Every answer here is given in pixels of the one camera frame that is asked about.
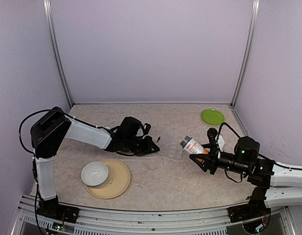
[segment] countertop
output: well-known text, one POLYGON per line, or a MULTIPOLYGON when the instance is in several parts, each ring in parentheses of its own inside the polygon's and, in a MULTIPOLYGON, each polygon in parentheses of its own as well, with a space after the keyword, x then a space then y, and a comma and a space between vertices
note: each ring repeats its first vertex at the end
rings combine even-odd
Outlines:
MULTIPOLYGON (((161 141, 164 143, 165 137, 174 137, 179 141, 186 135, 201 144, 207 143, 206 132, 210 127, 215 127, 204 123, 200 117, 200 113, 207 108, 221 111, 226 122, 242 135, 227 105, 75 105, 70 114, 98 126, 110 127, 119 125, 126 116, 135 117, 142 123, 152 125, 150 136, 162 135, 163 140, 161 137, 158 143, 161 147, 161 141)), ((222 134, 226 142, 225 151, 233 152, 237 137, 227 127, 223 128, 222 134)), ((179 161, 167 157, 167 146, 163 146, 163 151, 146 157, 125 157, 81 142, 64 140, 54 161, 59 201, 134 211, 203 209, 247 202, 246 198, 252 194, 254 186, 246 179, 241 184, 234 183, 226 178, 222 169, 218 169, 215 175, 205 173, 189 159, 186 152, 182 152, 179 161), (103 159, 118 159, 131 172, 129 187, 114 199, 104 200, 92 196, 80 178, 81 170, 86 164, 103 159)), ((229 175, 239 180, 237 174, 229 172, 229 175)))

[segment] wire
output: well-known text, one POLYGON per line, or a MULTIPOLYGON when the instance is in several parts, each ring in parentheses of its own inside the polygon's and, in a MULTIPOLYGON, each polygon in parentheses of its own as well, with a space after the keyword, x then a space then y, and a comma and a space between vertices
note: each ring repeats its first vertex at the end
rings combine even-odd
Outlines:
POLYGON ((97 129, 102 128, 102 129, 106 130, 109 134, 113 135, 113 132, 112 132, 111 130, 109 130, 109 129, 103 127, 103 126, 95 126, 95 125, 92 125, 92 124, 87 123, 87 122, 85 122, 85 121, 82 121, 82 120, 79 120, 79 119, 77 119, 77 118, 74 118, 74 117, 72 117, 71 115, 66 114, 66 113, 63 112, 63 111, 53 110, 53 109, 43 109, 43 110, 36 111, 36 112, 34 112, 34 113, 32 113, 32 114, 26 116, 26 117, 21 121, 21 123, 20 123, 20 125, 19 125, 19 130, 18 130, 19 141, 20 141, 20 144, 21 144, 21 146, 23 147, 23 149, 24 149, 25 151, 27 151, 28 153, 34 154, 33 151, 27 149, 26 146, 23 144, 22 134, 21 134, 21 133, 22 133, 23 124, 25 123, 25 121, 27 121, 27 120, 28 120, 29 118, 31 118, 32 116, 35 116, 35 115, 40 114, 40 113, 45 113, 45 112, 55 112, 55 113, 64 114, 64 115, 66 115, 67 117, 69 117, 69 118, 71 118, 71 119, 74 119, 74 120, 76 120, 76 121, 78 121, 78 122, 80 122, 80 123, 82 123, 82 124, 85 124, 85 125, 87 125, 87 126, 90 126, 90 127, 93 127, 93 128, 97 128, 97 129))
POLYGON ((280 165, 278 163, 276 163, 274 160, 271 160, 269 159, 268 157, 265 157, 264 155, 262 154, 258 154, 260 157, 268 160, 268 161, 271 161, 273 164, 279 166, 279 167, 282 167, 282 168, 285 168, 285 169, 289 169, 289 170, 302 170, 302 168, 297 168, 297 167, 289 167, 289 166, 286 166, 286 165, 280 165))
POLYGON ((242 175, 240 175, 240 182, 238 182, 238 181, 234 180, 233 178, 229 177, 229 175, 227 174, 227 171, 226 171, 226 170, 224 170, 224 171, 225 171, 226 177, 227 177, 228 179, 234 181, 234 182, 237 183, 237 184, 240 184, 240 183, 242 182, 242 180, 243 180, 242 175))
POLYGON ((40 233, 41 233, 42 235, 44 235, 44 233, 42 232, 41 227, 40 227, 40 225, 39 225, 38 216, 37 216, 37 199, 38 199, 38 192, 39 192, 39 185, 37 184, 37 192, 35 193, 35 200, 34 200, 34 215, 35 215, 35 220, 36 220, 36 222, 37 222, 38 229, 39 229, 40 233))
POLYGON ((270 210, 269 211, 269 217, 268 217, 268 220, 266 221, 266 223, 264 222, 264 224, 265 224, 265 227, 261 230, 261 231, 259 231, 260 233, 262 232, 262 231, 264 231, 267 227, 268 227, 268 225, 269 225, 269 222, 270 222, 270 218, 272 217, 272 211, 270 210))

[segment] lavender wall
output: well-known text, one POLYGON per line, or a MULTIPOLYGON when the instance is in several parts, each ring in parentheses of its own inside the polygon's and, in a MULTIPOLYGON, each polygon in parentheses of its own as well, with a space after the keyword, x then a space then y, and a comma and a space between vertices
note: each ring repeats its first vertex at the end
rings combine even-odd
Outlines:
MULTIPOLYGON (((302 0, 261 1, 237 111, 262 154, 302 165, 302 0)), ((291 211, 302 234, 302 207, 291 211)))
MULTIPOLYGON (((0 1, 0 235, 6 234, 21 195, 33 185, 32 159, 19 144, 19 124, 28 114, 55 105, 68 110, 43 2, 0 1)), ((33 121, 23 132, 29 147, 33 121)))
POLYGON ((231 101, 252 0, 61 0, 52 11, 75 103, 231 101))

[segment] bottle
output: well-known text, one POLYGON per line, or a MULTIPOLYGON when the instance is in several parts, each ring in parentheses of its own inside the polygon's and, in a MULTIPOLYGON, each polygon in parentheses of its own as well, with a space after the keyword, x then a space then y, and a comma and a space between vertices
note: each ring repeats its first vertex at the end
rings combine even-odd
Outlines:
POLYGON ((180 143, 183 150, 189 154, 208 154, 209 152, 205 150, 194 138, 186 136, 180 143))

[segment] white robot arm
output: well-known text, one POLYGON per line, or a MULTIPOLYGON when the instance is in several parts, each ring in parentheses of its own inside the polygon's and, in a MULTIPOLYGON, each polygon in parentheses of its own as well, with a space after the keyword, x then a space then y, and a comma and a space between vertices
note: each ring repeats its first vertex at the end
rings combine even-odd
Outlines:
POLYGON ((59 107, 48 110, 30 130, 34 150, 33 174, 40 196, 37 214, 60 220, 63 215, 67 215, 66 221, 76 222, 78 208, 58 204, 55 190, 53 162, 63 139, 91 144, 125 156, 143 156, 160 150, 152 137, 147 135, 150 128, 150 124, 142 125, 134 117, 125 117, 120 126, 109 129, 78 120, 65 114, 59 107))
MULTIPOLYGON (((106 149, 110 144, 112 137, 103 128, 94 128, 86 124, 80 123, 74 119, 65 116, 71 125, 65 135, 65 139, 71 139, 94 145, 101 149, 106 149)), ((50 158, 37 158, 35 162, 37 166, 37 176, 39 182, 39 192, 43 200, 51 200, 56 197, 54 183, 54 162, 55 156, 50 158)))
POLYGON ((302 166, 286 165, 268 159, 259 154, 258 142, 248 136, 240 138, 234 130, 239 137, 234 153, 224 152, 216 144, 223 125, 233 130, 225 122, 221 124, 219 131, 210 128, 209 143, 202 145, 210 149, 209 153, 190 154, 190 159, 204 172, 215 174, 221 168, 225 172, 240 174, 241 180, 248 177, 247 181, 256 186, 248 204, 228 208, 231 222, 269 214, 272 207, 302 205, 302 166))

